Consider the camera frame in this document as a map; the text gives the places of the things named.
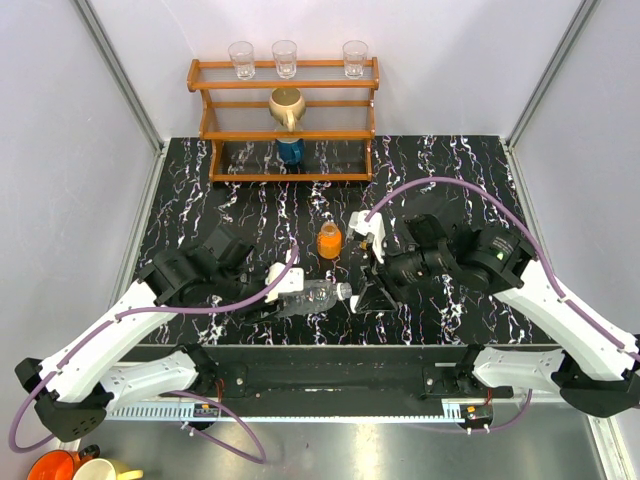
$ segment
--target clear glass cup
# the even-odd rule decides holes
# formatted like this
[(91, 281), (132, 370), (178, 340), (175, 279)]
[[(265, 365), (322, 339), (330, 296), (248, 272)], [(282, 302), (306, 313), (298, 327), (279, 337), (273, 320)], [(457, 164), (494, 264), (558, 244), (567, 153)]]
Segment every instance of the clear glass cup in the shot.
[(232, 43), (229, 46), (229, 57), (240, 80), (249, 80), (256, 74), (253, 45), (249, 42)]
[(347, 78), (358, 79), (364, 75), (367, 48), (367, 44), (360, 40), (351, 40), (342, 46), (344, 74)]
[(293, 78), (296, 74), (298, 46), (291, 40), (278, 40), (271, 46), (276, 72), (280, 78)]

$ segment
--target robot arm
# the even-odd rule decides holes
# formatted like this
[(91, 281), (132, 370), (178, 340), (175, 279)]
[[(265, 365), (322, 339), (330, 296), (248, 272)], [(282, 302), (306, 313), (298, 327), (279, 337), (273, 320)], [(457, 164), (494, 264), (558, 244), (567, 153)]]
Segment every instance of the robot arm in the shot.
[[(210, 304), (212, 292), (224, 292), (226, 302), (248, 298), (284, 269), (281, 264), (272, 266), (277, 273), (270, 277), (266, 269), (254, 271), (259, 269), (246, 265), (252, 249), (219, 227), (202, 245), (162, 252), (141, 270), (122, 298), (77, 339), (44, 360), (27, 358), (18, 364), (16, 374), (28, 392), (52, 372), (57, 373), (36, 397), (35, 410), (42, 423), (60, 440), (73, 441), (95, 429), (107, 412), (133, 402), (173, 390), (189, 389), (198, 394), (211, 390), (219, 375), (218, 366), (198, 345), (178, 346), (154, 362), (114, 367), (140, 340), (175, 316), (153, 312), (118, 319), (116, 314), (154, 304)], [(291, 269), (287, 277), (301, 271)], [(265, 299), (243, 311), (273, 310), (277, 303), (273, 300)], [(58, 369), (62, 358), (105, 322), (111, 325)]]
[[(452, 211), (451, 202), (425, 202), (424, 197), (418, 201), (419, 205), (405, 204), (403, 225), (396, 223), (407, 234), (386, 235), (379, 213), (370, 222), (365, 221), (367, 211), (352, 214), (347, 238), (361, 240), (372, 253), (370, 265), (363, 268), (359, 295), (351, 299), (353, 312), (396, 310), (405, 302), (405, 287), (426, 287), (434, 276), (447, 274), (520, 311), (562, 347), (546, 352), (469, 347), (462, 364), (444, 372), (448, 378), (441, 379), (456, 385), (455, 394), (473, 396), (478, 385), (559, 392), (574, 407), (599, 417), (640, 403), (640, 380), (635, 374), (639, 365), (627, 353), (638, 352), (635, 336), (564, 288), (567, 297), (624, 348), (618, 349), (587, 324), (558, 298), (532, 246), (513, 231), (496, 225), (474, 230), (461, 224), (463, 217)], [(435, 395), (437, 387), (431, 388)]]

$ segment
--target plastic water bottle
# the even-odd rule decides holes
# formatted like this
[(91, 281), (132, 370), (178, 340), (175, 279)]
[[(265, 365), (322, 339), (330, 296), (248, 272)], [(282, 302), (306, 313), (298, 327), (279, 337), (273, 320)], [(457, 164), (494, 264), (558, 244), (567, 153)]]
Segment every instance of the plastic water bottle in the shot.
[(329, 310), (338, 300), (351, 297), (351, 285), (331, 283), (329, 280), (305, 280), (301, 292), (281, 294), (278, 317), (308, 315)]

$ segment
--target orange juice bottle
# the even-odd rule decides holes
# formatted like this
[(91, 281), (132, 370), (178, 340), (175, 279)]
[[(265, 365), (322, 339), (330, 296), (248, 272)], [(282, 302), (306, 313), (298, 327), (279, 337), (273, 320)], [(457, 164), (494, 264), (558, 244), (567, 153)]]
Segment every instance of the orange juice bottle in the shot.
[(342, 249), (342, 233), (333, 222), (325, 222), (318, 234), (318, 253), (321, 257), (332, 260), (340, 255)]

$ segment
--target black marble surface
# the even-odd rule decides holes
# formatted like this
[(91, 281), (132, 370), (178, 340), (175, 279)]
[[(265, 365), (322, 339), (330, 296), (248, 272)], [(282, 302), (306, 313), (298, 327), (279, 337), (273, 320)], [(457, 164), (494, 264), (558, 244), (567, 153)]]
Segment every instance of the black marble surface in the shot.
[[(321, 171), (349, 165), (347, 152), (359, 155), (359, 142), (313, 142), (307, 158)], [(173, 139), (160, 178), (138, 269), (165, 248), (205, 239), (219, 224), (230, 224), (256, 244), (255, 259), (284, 261), (291, 241), (301, 245), (305, 278), (349, 281), (357, 290), (359, 266), (366, 260), (356, 245), (346, 245), (339, 259), (318, 257), (317, 232), (326, 220), (343, 234), (351, 212), (371, 208), (387, 192), (407, 181), (440, 175), (476, 183), (522, 218), (515, 185), (498, 137), (377, 137), (373, 143), (374, 179), (370, 184), (228, 183), (211, 184), (211, 144), (196, 138)], [(236, 144), (230, 151), (235, 171), (283, 168), (271, 143)], [(426, 191), (461, 202), (474, 225), (507, 222), (495, 208), (453, 186), (409, 191), (382, 210), (387, 229), (405, 201)], [(448, 277), (428, 288), (413, 289), (408, 305), (397, 313), (351, 314), (339, 302), (328, 312), (294, 316), (271, 324), (245, 326), (232, 314), (180, 315), (150, 334), (143, 343), (173, 344), (437, 344), (549, 343), (529, 320), (491, 296), (459, 287)], [(219, 301), (212, 297), (212, 303)]]

